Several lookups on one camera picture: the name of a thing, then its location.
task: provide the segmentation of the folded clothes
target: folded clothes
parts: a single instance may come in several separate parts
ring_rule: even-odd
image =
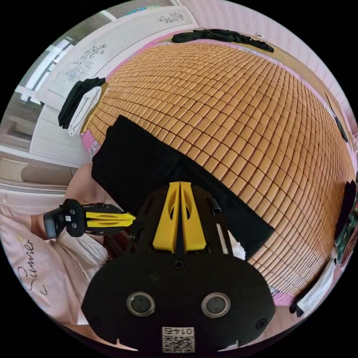
[[[221,29],[193,30],[193,32],[181,32],[173,36],[172,42],[182,43],[203,38],[225,42],[237,42],[239,44],[258,47],[264,51],[274,52],[274,49],[264,41],[253,40],[250,36],[239,34],[236,31]]]
[[[93,157],[92,177],[134,216],[153,190],[170,182],[186,181],[203,188],[222,208],[227,229],[245,250],[246,260],[274,231],[207,170],[123,116],[108,128]]]
[[[90,91],[94,87],[99,87],[104,84],[105,78],[91,78],[84,81],[78,81],[72,87],[68,94],[65,103],[63,104],[58,116],[59,126],[63,129],[68,129],[70,121],[75,114],[75,111],[82,100],[85,93]]]
[[[68,134],[70,136],[80,133],[85,119],[99,101],[101,93],[101,87],[94,87],[83,95],[68,127]]]
[[[99,104],[102,101],[103,96],[108,92],[108,82],[105,82],[104,84],[101,85],[102,88],[102,92],[100,95],[100,98],[97,102],[97,104],[90,110],[90,112],[87,114],[87,117],[84,120],[83,126],[81,128],[81,133],[85,133],[89,123],[91,122],[91,119],[93,118],[93,113],[94,111],[97,109],[97,107],[99,106]]]

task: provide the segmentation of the black towel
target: black towel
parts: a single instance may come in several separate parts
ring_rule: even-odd
[[[247,260],[274,231],[207,170],[123,116],[108,128],[93,158],[92,177],[133,215],[153,190],[169,182],[188,181],[202,187],[222,208],[227,227],[245,249]]]
[[[83,95],[90,91],[92,88],[101,86],[105,83],[105,81],[105,78],[96,77],[75,83],[59,113],[58,119],[60,127],[63,129],[67,129],[69,127],[71,119],[75,114],[75,111]]]
[[[274,51],[274,49],[264,41],[253,40],[250,36],[239,34],[236,31],[221,29],[193,30],[193,32],[182,32],[175,34],[172,38],[172,42],[189,42],[202,38],[224,42],[237,42],[239,44],[252,45],[268,52]]]

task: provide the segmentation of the sticker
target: sticker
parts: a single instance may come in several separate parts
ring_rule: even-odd
[[[194,353],[194,327],[162,327],[163,353]]]

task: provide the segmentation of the black cloth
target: black cloth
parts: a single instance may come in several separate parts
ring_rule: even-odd
[[[123,116],[108,128],[93,158],[92,177],[134,216],[153,190],[169,182],[187,181],[200,186],[217,200],[228,229],[246,251],[246,259],[274,231],[207,170]]]
[[[182,43],[203,38],[224,42],[237,42],[239,44],[252,45],[268,52],[274,51],[274,49],[264,41],[253,40],[250,36],[239,34],[236,31],[221,29],[193,30],[193,32],[182,32],[175,34],[172,38],[172,42]]]
[[[58,120],[60,127],[63,129],[68,129],[71,119],[75,114],[75,111],[81,102],[83,95],[90,91],[92,88],[101,86],[105,83],[105,81],[105,78],[96,77],[75,83],[59,113]]]
[[[346,182],[344,188],[342,207],[336,223],[335,239],[342,232],[343,227],[347,222],[348,216],[352,211],[354,200],[355,200],[356,188],[357,188],[356,184],[353,180],[350,183]]]

